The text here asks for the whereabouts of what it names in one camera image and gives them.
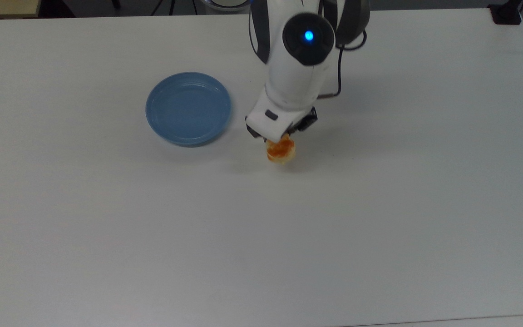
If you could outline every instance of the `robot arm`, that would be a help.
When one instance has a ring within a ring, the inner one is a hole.
[[[345,16],[351,21],[343,20]],[[278,142],[285,133],[305,130],[317,120],[313,104],[333,64],[328,54],[335,44],[350,43],[362,33],[369,20],[368,0],[347,0],[340,23],[335,20],[336,0],[320,0],[320,4],[306,0],[305,6],[297,0],[253,1],[252,47],[269,68],[264,89],[246,117],[247,130],[254,137]]]

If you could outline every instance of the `white table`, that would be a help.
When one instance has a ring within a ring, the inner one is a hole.
[[[245,130],[266,78],[246,26],[0,21],[0,327],[523,314],[523,25],[373,12],[287,166]],[[183,71],[220,80],[234,105],[197,149],[144,114]]]

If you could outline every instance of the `black cable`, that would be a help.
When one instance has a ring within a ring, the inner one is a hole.
[[[363,45],[365,45],[366,42],[367,42],[367,31],[363,31],[363,41],[359,45],[355,46],[354,48],[345,48],[344,45],[336,46],[336,49],[340,49],[340,53],[338,54],[338,91],[336,93],[320,94],[320,95],[318,95],[318,99],[334,98],[340,94],[340,91],[342,90],[342,77],[340,76],[340,68],[342,66],[342,52],[354,51],[354,50],[360,49],[363,47]]]
[[[168,16],[172,16],[173,15],[173,9],[175,9],[175,0],[171,1],[171,8],[168,9]]]
[[[344,52],[344,45],[338,49],[340,49],[340,53],[338,54],[338,91],[336,91],[336,93],[320,94],[318,95],[318,99],[334,98],[340,94],[340,91],[342,91],[342,78],[340,77],[340,67],[342,66],[342,52]]]
[[[156,13],[156,10],[158,7],[160,7],[160,4],[162,4],[163,0],[158,0],[158,4],[156,4],[156,7],[154,7],[153,12],[151,13],[151,16],[154,16],[154,13]]]
[[[344,48],[344,50],[346,50],[346,51],[358,50],[358,49],[362,48],[363,45],[365,45],[365,43],[367,43],[367,31],[363,31],[363,41],[359,45],[355,46],[354,48]]]

